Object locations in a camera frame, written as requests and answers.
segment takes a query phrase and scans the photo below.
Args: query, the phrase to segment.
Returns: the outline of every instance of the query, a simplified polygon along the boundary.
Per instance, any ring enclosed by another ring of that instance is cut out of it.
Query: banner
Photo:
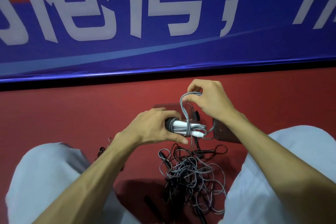
[[[336,59],[336,0],[0,0],[0,82]]]

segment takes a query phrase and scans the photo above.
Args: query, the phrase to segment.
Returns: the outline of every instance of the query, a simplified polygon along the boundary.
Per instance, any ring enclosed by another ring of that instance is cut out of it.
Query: forearm
[[[222,119],[264,173],[281,202],[303,223],[335,220],[336,184],[256,128],[240,113]]]
[[[36,219],[34,224],[93,223],[136,140],[117,134],[111,145]]]

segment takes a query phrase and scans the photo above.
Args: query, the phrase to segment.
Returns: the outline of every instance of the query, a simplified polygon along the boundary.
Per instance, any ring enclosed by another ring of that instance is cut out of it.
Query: pants
[[[336,142],[328,133],[311,126],[297,126],[270,136],[336,182]],[[32,223],[89,166],[80,150],[62,143],[30,150],[16,167],[6,196],[9,223]],[[228,192],[225,209],[219,224],[295,223],[250,154]],[[112,192],[98,223],[139,221]]]
[[[336,182],[336,141],[327,132],[297,126],[270,134],[275,141]],[[250,154],[225,200],[219,224],[297,223],[283,207]]]
[[[31,224],[82,174],[90,163],[78,149],[49,143],[28,151],[15,169],[6,195],[9,224]],[[108,196],[97,223],[140,224],[118,201]]]

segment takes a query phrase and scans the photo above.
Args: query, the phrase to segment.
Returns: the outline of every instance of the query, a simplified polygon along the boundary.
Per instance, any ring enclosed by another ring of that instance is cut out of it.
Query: person
[[[188,87],[200,90],[183,100],[226,124],[249,152],[221,223],[336,223],[336,142],[329,134],[297,126],[268,136],[234,108],[220,82],[196,79]],[[181,118],[164,108],[140,113],[92,165],[61,143],[30,150],[6,196],[9,223],[139,223],[118,202],[113,182],[137,146],[188,143],[165,129],[168,117]]]

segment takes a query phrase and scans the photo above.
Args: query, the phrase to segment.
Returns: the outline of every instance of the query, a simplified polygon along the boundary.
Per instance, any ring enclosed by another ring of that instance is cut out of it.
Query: red floor
[[[336,137],[336,68],[212,76],[219,80],[235,107],[266,133],[307,124]],[[20,158],[34,146],[66,142],[94,160],[107,138],[122,130],[154,104],[178,102],[192,78],[133,82],[102,86],[26,90],[0,93],[0,223],[6,223],[4,197]],[[201,119],[210,119],[201,112]],[[213,148],[219,141],[203,141]],[[138,148],[120,173],[120,200],[142,222],[156,223],[143,203],[149,194],[161,207],[163,183],[157,152],[172,143]],[[229,151],[215,161],[223,167],[229,189],[244,161],[242,145],[225,143]],[[198,223],[189,211],[187,219]],[[221,216],[208,215],[208,223]]]

